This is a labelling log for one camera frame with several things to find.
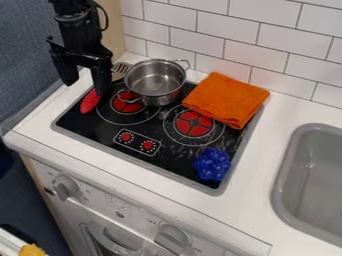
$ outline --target tile backsplash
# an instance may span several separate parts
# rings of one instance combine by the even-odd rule
[[[121,0],[121,12],[128,51],[342,108],[342,1]]]

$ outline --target orange towel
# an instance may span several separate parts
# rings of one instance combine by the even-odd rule
[[[235,129],[242,129],[269,95],[269,91],[214,72],[182,104]]]

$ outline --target pot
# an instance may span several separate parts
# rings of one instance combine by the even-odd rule
[[[176,62],[185,62],[184,70]],[[189,61],[177,59],[151,59],[132,66],[124,79],[128,89],[122,89],[118,98],[126,103],[142,102],[146,106],[162,107],[174,102],[180,95],[186,81],[186,70],[191,67]],[[122,99],[121,92],[131,91],[134,100]]]

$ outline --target sink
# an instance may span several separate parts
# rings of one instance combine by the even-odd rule
[[[342,129],[306,124],[295,130],[271,203],[289,226],[342,247]]]

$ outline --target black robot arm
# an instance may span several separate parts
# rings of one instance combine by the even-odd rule
[[[94,87],[102,96],[112,82],[113,54],[101,44],[98,4],[86,0],[50,0],[56,12],[63,46],[48,38],[50,54],[63,82],[70,86],[78,80],[77,65],[91,69]]]

